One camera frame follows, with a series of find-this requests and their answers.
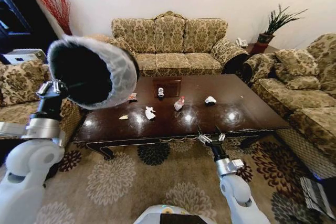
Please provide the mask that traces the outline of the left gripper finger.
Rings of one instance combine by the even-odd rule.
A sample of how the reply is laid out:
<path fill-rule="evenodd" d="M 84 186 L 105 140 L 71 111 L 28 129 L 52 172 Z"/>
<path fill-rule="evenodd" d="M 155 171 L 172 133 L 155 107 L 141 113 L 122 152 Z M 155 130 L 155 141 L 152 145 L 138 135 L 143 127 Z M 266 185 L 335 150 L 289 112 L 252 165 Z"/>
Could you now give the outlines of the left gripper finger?
<path fill-rule="evenodd" d="M 37 90 L 36 94 L 39 97 L 43 97 L 47 91 L 49 90 L 49 88 L 52 86 L 52 82 L 51 81 L 47 81 L 45 83 L 43 83 L 40 88 Z"/>
<path fill-rule="evenodd" d="M 68 93 L 68 88 L 60 80 L 53 80 L 52 88 L 55 94 L 67 94 Z"/>

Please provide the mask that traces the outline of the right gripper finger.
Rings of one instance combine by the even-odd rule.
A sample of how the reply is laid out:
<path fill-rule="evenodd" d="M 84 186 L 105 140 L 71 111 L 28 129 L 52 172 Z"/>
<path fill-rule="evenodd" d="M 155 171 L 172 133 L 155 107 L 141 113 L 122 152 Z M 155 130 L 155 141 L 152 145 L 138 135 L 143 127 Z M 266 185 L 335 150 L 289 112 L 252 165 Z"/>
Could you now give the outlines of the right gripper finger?
<path fill-rule="evenodd" d="M 198 140 L 202 142 L 204 145 L 209 145 L 211 143 L 211 139 L 203 134 L 201 127 L 198 125 Z"/>
<path fill-rule="evenodd" d="M 218 141 L 223 142 L 225 139 L 225 134 L 220 130 L 220 128 L 215 125 L 215 129 L 217 130 L 218 133 Z"/>

